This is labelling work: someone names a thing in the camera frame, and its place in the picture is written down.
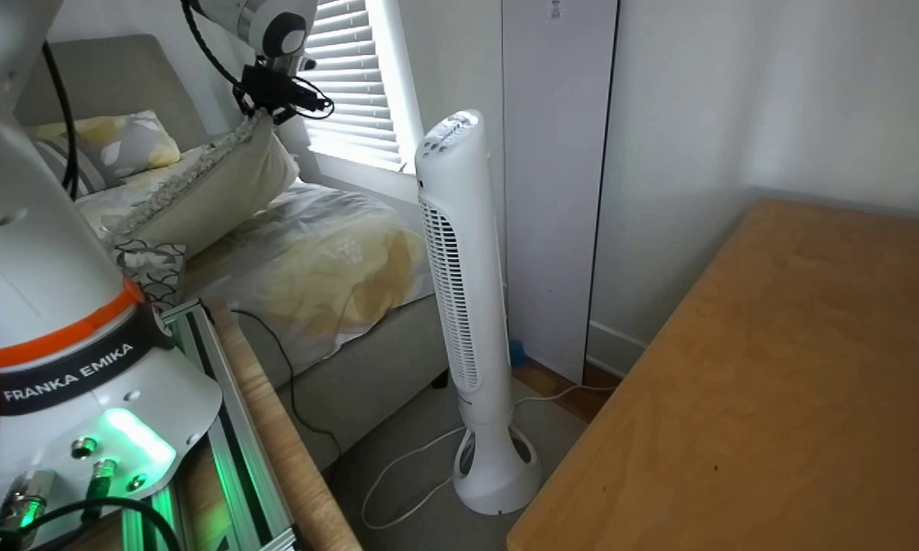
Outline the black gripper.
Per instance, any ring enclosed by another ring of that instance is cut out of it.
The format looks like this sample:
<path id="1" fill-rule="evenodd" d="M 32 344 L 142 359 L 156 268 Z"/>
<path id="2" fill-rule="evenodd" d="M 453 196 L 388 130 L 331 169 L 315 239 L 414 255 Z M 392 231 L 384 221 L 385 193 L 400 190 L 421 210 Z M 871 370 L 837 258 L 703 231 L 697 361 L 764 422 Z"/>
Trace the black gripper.
<path id="1" fill-rule="evenodd" d="M 300 77 L 278 75 L 270 65 L 242 69 L 237 102 L 244 113 L 267 111 L 276 119 L 288 119 L 293 113 L 327 119 L 333 113 L 333 102 L 321 89 Z"/>

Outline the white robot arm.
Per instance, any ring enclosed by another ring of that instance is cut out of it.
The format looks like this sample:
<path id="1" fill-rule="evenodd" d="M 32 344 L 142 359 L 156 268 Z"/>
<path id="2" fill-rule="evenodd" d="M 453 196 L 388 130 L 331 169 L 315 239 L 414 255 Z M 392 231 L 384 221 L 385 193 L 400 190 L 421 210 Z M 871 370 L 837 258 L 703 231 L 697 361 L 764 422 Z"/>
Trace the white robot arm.
<path id="1" fill-rule="evenodd" d="M 170 484 L 222 409 L 11 118 L 60 0 L 0 0 L 0 512 Z"/>

